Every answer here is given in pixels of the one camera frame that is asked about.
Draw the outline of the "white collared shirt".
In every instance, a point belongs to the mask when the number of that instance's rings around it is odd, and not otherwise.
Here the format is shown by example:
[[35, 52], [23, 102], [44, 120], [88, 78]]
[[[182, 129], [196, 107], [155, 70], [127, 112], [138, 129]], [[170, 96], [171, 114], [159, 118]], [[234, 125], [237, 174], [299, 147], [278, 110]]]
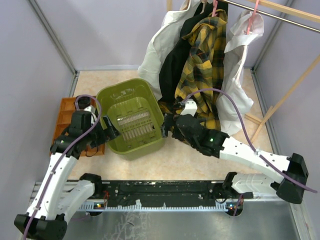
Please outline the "white collared shirt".
[[[221, 90], [232, 98], [242, 116], [247, 114], [254, 104], [242, 88], [248, 46], [264, 34], [264, 20], [260, 14], [256, 14], [254, 32], [246, 35], [251, 15], [252, 11], [244, 10], [226, 33], [223, 60], [224, 76]], [[232, 136], [242, 129], [234, 106], [222, 93], [217, 98], [216, 108], [222, 132]]]

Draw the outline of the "black hanging garment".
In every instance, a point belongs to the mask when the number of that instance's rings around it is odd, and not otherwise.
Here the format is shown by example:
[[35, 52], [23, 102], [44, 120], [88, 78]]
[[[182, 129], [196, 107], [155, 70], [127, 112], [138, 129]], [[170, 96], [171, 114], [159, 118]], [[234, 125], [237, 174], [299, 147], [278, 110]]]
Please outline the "black hanging garment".
[[200, 89], [221, 89], [228, 5], [218, 3], [214, 17], [212, 11], [213, 6], [207, 4], [203, 12], [197, 10], [183, 23], [179, 40], [159, 73], [161, 102], [173, 103]]

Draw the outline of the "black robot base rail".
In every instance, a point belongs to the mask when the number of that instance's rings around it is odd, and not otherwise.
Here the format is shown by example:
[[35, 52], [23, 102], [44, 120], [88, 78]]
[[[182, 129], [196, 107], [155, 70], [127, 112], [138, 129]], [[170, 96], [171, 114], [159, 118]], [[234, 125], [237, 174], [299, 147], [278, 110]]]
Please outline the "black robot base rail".
[[111, 180], [104, 181], [90, 200], [101, 199], [108, 207], [134, 206], [139, 200], [150, 207], [214, 207], [216, 200], [237, 199], [239, 193], [211, 180]]

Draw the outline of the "green plastic basket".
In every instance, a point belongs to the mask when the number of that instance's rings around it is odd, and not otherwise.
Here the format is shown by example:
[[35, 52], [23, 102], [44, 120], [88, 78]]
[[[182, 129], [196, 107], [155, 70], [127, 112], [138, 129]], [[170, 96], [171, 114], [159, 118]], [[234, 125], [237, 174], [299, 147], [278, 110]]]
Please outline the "green plastic basket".
[[120, 135], [108, 148], [125, 160], [135, 160], [160, 150], [165, 140], [164, 116], [147, 81], [133, 78], [101, 89], [96, 95], [102, 117], [108, 117]]

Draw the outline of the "yellow plaid shirt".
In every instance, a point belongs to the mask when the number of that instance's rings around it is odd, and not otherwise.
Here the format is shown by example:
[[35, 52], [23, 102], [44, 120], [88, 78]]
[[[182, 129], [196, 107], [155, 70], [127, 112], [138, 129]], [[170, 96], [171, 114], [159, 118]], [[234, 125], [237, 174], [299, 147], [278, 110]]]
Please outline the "yellow plaid shirt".
[[212, 13], [212, 7], [187, 19], [178, 42], [169, 52], [159, 73], [163, 113], [179, 114], [178, 102], [194, 93], [196, 116], [208, 129], [220, 130], [216, 101], [224, 80], [224, 50], [228, 15], [224, 9]]

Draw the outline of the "pink hanger with plaid shirt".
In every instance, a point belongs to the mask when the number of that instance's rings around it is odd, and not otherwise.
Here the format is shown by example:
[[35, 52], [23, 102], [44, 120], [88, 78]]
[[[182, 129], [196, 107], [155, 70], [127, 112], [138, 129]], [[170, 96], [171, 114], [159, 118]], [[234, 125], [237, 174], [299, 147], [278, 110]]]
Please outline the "pink hanger with plaid shirt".
[[216, 16], [217, 7], [218, 7], [218, 0], [213, 0], [212, 1], [212, 7], [213, 7], [213, 9], [212, 9], [211, 16], [215, 17]]

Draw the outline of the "wooden rack frame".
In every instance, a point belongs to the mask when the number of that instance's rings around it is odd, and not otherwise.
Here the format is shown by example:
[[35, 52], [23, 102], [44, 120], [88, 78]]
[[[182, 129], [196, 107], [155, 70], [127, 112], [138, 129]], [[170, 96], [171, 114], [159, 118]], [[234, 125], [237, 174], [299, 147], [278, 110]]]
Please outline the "wooden rack frame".
[[[315, 15], [315, 14], [312, 14], [312, 13], [308, 13], [308, 12], [305, 12], [305, 11], [302, 11], [302, 10], [298, 10], [298, 9], [295, 9], [295, 8], [292, 8], [292, 7], [289, 7], [289, 6], [284, 6], [284, 5], [281, 5], [281, 4], [278, 4], [278, 3], [274, 3], [274, 2], [272, 2], [270, 0], [257, 0], [257, 1], [255, 1], [255, 7], [254, 8], [248, 7], [248, 6], [240, 4], [240, 3], [236, 3], [236, 2], [234, 2], [232, 0], [226, 0], [225, 2], [228, 3], [228, 4], [231, 4], [233, 6], [236, 6], [236, 7], [245, 9], [245, 10], [252, 11], [253, 13], [259, 13], [259, 14], [265, 15], [267, 17], [271, 17], [271, 18], [274, 18], [274, 19], [277, 19], [277, 20], [280, 20], [280, 21], [283, 21], [283, 22], [286, 22], [286, 23], [289, 23], [289, 24], [292, 24], [292, 25], [307, 29], [307, 30], [312, 31], [312, 32], [316, 32], [316, 33], [320, 32], [316, 28], [312, 28], [310, 26], [307, 26], [307, 25], [304, 25], [304, 24], [301, 24], [301, 23], [298, 23], [298, 22], [294, 22], [294, 21], [288, 20], [286, 18], [283, 18], [283, 17], [280, 17], [280, 16], [275, 16], [273, 14], [258, 10], [258, 6], [261, 5], [261, 6], [276, 10], [278, 12], [281, 12], [283, 14], [287, 14], [287, 15], [291, 15], [291, 16], [294, 16], [294, 17], [298, 17], [298, 18], [301, 18], [301, 19], [308, 20], [308, 21], [312, 21], [312, 22], [315, 22], [315, 23], [319, 23], [320, 22], [320, 17], [318, 15]], [[311, 65], [306, 69], [306, 71], [299, 77], [299, 79], [292, 85], [292, 87], [288, 90], [288, 92], [281, 98], [281, 100], [279, 100], [276, 103], [275, 106], [271, 106], [267, 110], [264, 118], [259, 122], [259, 126], [258, 126], [256, 132], [254, 133], [254, 135], [250, 139], [251, 142], [254, 142], [256, 140], [256, 138], [259, 135], [262, 127], [267, 123], [267, 121], [271, 118], [271, 116], [278, 110], [278, 108], [287, 100], [287, 98], [295, 91], [295, 89], [303, 82], [303, 80], [311, 73], [311, 71], [317, 66], [317, 64], [319, 62], [320, 62], [320, 57], [318, 56], [311, 63]]]

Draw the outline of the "pink plastic hanger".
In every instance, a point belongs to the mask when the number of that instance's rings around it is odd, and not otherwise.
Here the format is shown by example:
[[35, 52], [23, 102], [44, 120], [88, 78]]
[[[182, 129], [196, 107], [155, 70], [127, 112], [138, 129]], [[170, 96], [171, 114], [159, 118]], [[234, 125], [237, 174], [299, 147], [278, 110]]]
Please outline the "pink plastic hanger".
[[255, 31], [254, 23], [255, 23], [255, 18], [256, 18], [259, 2], [260, 2], [260, 0], [255, 1], [254, 9], [252, 11], [251, 17], [248, 20], [246, 35], [250, 35]]

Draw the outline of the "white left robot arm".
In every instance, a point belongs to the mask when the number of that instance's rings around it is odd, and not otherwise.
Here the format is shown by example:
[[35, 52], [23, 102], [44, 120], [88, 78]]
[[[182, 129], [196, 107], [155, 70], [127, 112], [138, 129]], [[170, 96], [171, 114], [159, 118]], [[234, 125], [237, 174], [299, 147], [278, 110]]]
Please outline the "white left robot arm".
[[98, 147], [120, 136], [107, 115], [88, 110], [73, 112], [71, 123], [50, 148], [50, 162], [41, 186], [26, 213], [15, 217], [14, 225], [23, 239], [61, 240], [72, 216], [88, 198], [104, 192], [99, 175], [85, 173], [76, 186], [61, 198], [72, 169], [87, 147]]

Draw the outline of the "orange compartment tray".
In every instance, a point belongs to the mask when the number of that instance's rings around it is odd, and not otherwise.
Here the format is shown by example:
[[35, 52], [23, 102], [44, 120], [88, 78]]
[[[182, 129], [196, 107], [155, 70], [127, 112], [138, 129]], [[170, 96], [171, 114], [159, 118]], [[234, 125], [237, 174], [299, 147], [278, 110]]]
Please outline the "orange compartment tray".
[[[65, 97], [61, 99], [59, 113], [57, 116], [52, 143], [61, 135], [63, 130], [71, 123], [72, 114], [76, 110], [75, 106], [76, 97]], [[105, 154], [105, 144], [101, 144], [99, 147], [90, 148], [86, 147], [81, 152], [81, 157], [94, 157], [103, 156]]]

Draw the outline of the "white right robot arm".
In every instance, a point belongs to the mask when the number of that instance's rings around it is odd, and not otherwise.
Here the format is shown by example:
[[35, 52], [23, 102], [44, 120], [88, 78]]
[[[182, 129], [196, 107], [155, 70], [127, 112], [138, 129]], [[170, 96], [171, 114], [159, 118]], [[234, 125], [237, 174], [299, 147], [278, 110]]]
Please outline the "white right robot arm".
[[172, 131], [173, 138], [185, 141], [205, 156], [234, 161], [258, 171], [228, 173], [223, 185], [227, 197], [249, 192], [275, 193], [286, 202], [302, 203], [309, 172], [300, 154], [285, 156], [253, 150], [222, 131], [205, 128], [190, 114], [165, 114], [161, 131], [164, 137]]

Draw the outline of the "cream white hanging garment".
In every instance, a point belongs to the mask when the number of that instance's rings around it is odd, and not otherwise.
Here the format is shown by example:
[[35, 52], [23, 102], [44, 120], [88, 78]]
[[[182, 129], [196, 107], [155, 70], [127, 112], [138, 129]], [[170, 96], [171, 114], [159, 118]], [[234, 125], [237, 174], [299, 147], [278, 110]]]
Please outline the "cream white hanging garment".
[[142, 64], [138, 67], [139, 78], [147, 81], [157, 100], [162, 98], [159, 73], [167, 55], [179, 40], [184, 22], [193, 17], [200, 5], [199, 0], [186, 0], [182, 9], [168, 11], [160, 29], [151, 38]]

